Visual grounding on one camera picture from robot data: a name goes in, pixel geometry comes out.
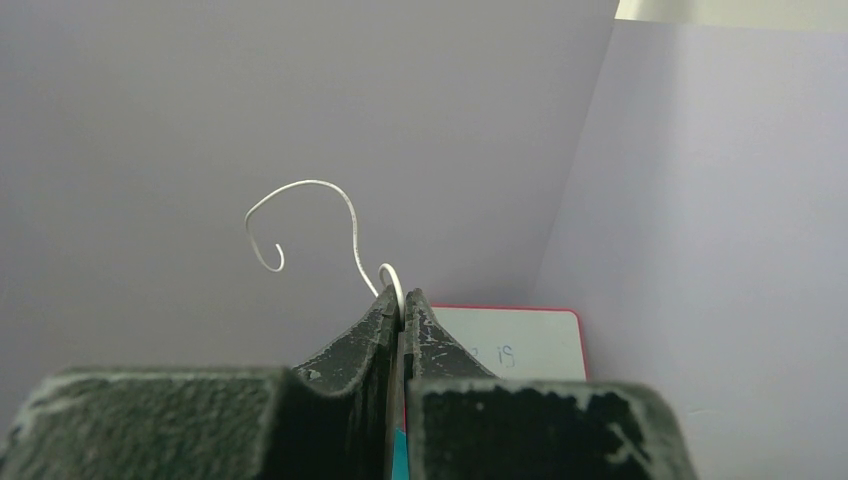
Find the white cable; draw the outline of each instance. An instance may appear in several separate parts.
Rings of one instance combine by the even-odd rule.
[[[276,243],[274,245],[277,247],[277,252],[280,253],[280,266],[277,268],[273,268],[267,263],[265,263],[265,260],[262,258],[262,254],[259,252],[259,246],[256,244],[256,240],[253,238],[253,233],[251,233],[250,231],[250,217],[252,217],[253,214],[256,213],[257,210],[259,210],[259,207],[265,205],[266,202],[276,197],[277,195],[285,192],[286,190],[290,188],[299,187],[301,185],[310,184],[330,187],[335,190],[339,195],[341,195],[342,199],[344,199],[345,203],[347,204],[348,210],[350,210],[350,221],[353,227],[353,259],[356,261],[356,268],[359,269],[359,274],[362,275],[362,280],[364,280],[365,284],[368,285],[368,288],[371,290],[371,293],[373,293],[375,297],[378,296],[379,292],[376,288],[374,288],[374,284],[371,283],[371,279],[368,278],[368,274],[365,273],[365,269],[362,267],[362,260],[359,259],[359,228],[356,221],[356,211],[353,209],[353,202],[350,201],[350,197],[347,196],[344,190],[330,182],[325,182],[323,180],[301,180],[299,182],[284,185],[266,195],[265,198],[259,200],[256,205],[252,206],[250,210],[247,211],[247,214],[245,214],[244,216],[244,229],[247,231],[247,236],[250,237],[250,245],[253,247],[253,253],[256,254],[256,258],[259,260],[259,263],[261,263],[262,266],[265,267],[265,269],[268,271],[274,273],[281,272],[283,270],[283,267],[286,265],[286,256],[283,254],[283,247],[281,247],[279,243]],[[382,283],[383,287],[385,288],[388,284],[383,278],[383,273],[389,274],[391,285],[393,285],[395,288],[395,296],[397,297],[398,309],[400,310],[400,318],[401,321],[403,321],[406,318],[406,302],[403,296],[403,289],[400,286],[400,280],[398,280],[397,272],[395,272],[394,267],[392,267],[388,263],[380,265],[378,275],[380,277],[380,283]]]

